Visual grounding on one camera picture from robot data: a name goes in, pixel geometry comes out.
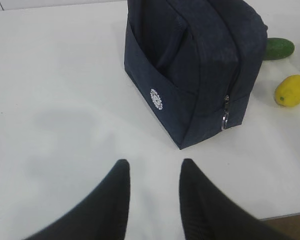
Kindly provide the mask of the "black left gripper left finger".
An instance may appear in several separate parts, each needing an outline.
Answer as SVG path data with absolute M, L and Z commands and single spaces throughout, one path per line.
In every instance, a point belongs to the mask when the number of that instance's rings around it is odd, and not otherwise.
M 30 240 L 123 240 L 130 210 L 130 165 L 118 160 L 99 185 Z

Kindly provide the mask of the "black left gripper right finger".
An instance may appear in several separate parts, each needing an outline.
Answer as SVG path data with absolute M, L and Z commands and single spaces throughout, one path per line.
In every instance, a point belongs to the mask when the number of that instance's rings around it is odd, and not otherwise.
M 195 162 L 183 160 L 179 205 L 187 240 L 287 240 L 223 194 Z

